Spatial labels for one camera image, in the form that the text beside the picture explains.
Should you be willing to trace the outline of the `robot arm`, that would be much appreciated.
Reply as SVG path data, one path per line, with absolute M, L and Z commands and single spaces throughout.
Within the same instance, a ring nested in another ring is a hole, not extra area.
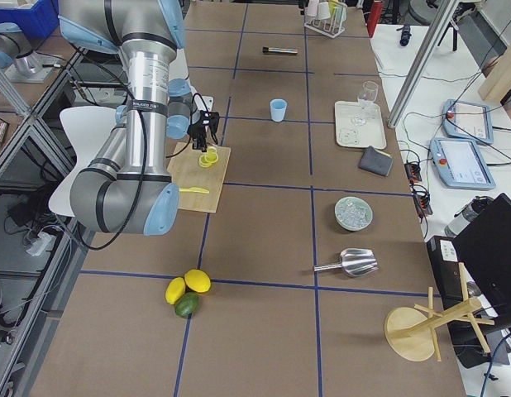
M 69 43 L 118 55 L 127 75 L 121 117 L 72 183 L 74 216 L 99 232 L 167 233 L 179 188 L 165 168 L 165 141 L 189 137 L 194 149 L 205 151 L 218 125 L 216 112 L 198 108 L 188 80 L 170 77 L 171 64 L 184 60 L 180 4 L 62 1 L 59 20 Z
M 53 62 L 45 62 L 41 53 L 33 50 L 22 29 L 13 22 L 0 23 L 0 69 L 14 72 L 24 80 L 39 79 L 45 67 Z M 204 151 L 207 148 L 207 129 L 212 125 L 211 113 L 200 110 L 194 101 L 180 110 L 169 105 L 166 135 L 172 139 L 189 136 L 193 148 Z

